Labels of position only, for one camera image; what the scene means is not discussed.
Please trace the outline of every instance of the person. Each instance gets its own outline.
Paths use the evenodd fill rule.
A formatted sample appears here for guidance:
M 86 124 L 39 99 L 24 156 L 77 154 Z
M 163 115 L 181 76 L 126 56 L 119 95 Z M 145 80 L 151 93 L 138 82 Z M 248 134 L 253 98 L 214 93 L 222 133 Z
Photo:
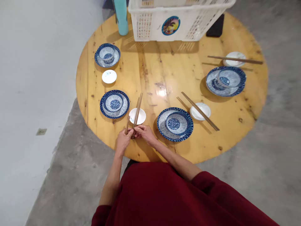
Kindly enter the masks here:
M 134 132 L 168 163 L 132 164 L 120 181 L 122 157 Z M 92 226 L 278 225 L 239 192 L 169 150 L 145 125 L 121 131 Z

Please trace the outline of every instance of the hand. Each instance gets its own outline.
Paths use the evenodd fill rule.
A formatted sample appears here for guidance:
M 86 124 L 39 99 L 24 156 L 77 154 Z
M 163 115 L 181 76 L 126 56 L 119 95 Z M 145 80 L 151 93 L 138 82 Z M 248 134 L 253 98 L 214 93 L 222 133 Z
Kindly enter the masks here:
M 133 135 L 134 130 L 132 128 L 128 128 L 128 134 L 125 134 L 125 129 L 120 131 L 117 137 L 117 147 L 116 147 L 116 153 L 124 154 L 125 149 L 129 145 L 129 140 L 131 139 L 131 136 Z
M 135 137 L 137 139 L 143 137 L 143 139 L 150 145 L 153 146 L 157 141 L 156 137 L 154 136 L 151 128 L 149 126 L 139 125 L 134 128 L 137 131 Z

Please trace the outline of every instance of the white wall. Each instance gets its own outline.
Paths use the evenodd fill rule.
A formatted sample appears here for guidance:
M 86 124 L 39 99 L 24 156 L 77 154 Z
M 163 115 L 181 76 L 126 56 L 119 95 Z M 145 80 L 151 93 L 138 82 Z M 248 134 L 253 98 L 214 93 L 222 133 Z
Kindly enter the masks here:
M 79 56 L 103 22 L 103 1 L 0 1 L 1 225 L 26 223 L 76 98 Z M 46 135 L 36 136 L 38 128 Z

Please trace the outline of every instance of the person's left hand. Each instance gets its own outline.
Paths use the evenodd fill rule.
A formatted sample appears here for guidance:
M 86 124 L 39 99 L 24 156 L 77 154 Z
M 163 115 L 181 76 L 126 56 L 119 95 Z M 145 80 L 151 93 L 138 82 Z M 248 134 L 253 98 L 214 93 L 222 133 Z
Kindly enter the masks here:
M 117 147 L 116 152 L 119 154 L 124 154 L 125 149 L 129 145 L 129 141 L 131 139 L 131 136 L 134 133 L 134 129 L 128 128 L 128 134 L 125 134 L 125 129 L 120 131 L 117 137 Z

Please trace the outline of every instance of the person's right hand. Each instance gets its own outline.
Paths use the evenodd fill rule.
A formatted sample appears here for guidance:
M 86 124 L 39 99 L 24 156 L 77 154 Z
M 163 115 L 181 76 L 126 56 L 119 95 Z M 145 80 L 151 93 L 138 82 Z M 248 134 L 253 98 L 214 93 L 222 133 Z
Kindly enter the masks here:
M 149 126 L 145 125 L 138 125 L 134 128 L 136 130 L 135 138 L 139 139 L 143 137 L 143 139 L 150 145 L 152 146 L 155 144 L 157 141 L 156 137 L 154 136 L 151 128 Z

